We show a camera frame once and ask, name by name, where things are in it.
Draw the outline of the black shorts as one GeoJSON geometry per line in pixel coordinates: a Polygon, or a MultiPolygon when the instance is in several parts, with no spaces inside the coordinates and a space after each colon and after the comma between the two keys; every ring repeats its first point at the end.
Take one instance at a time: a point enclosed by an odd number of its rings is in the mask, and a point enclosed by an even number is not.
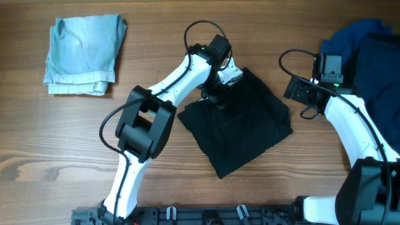
{"type": "Polygon", "coordinates": [[[210,100],[185,106],[177,117],[222,179],[292,134],[289,108],[248,68],[224,109],[210,100]]]}

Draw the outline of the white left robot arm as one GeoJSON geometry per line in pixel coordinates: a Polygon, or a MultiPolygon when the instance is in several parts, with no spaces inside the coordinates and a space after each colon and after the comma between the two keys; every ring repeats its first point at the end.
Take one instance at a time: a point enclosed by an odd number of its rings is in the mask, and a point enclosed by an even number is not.
{"type": "Polygon", "coordinates": [[[177,107],[196,88],[220,109],[234,78],[242,71],[235,67],[232,47],[225,35],[215,35],[208,45],[186,46],[182,63],[161,82],[145,89],[134,87],[125,104],[106,116],[99,128],[103,138],[106,123],[121,113],[115,130],[114,148],[119,166],[111,192],[97,208],[104,224],[126,224],[138,201],[138,191],[148,164],[168,142],[177,107]]]}

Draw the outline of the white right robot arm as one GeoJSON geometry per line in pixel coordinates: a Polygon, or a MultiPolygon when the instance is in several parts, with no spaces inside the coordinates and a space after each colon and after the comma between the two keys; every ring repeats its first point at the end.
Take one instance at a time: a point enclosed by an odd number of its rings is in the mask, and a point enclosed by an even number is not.
{"type": "Polygon", "coordinates": [[[316,110],[335,128],[351,170],[335,196],[298,196],[290,224],[399,224],[399,154],[381,136],[364,101],[343,83],[341,56],[315,54],[312,78],[289,72],[285,98],[316,110]]]}

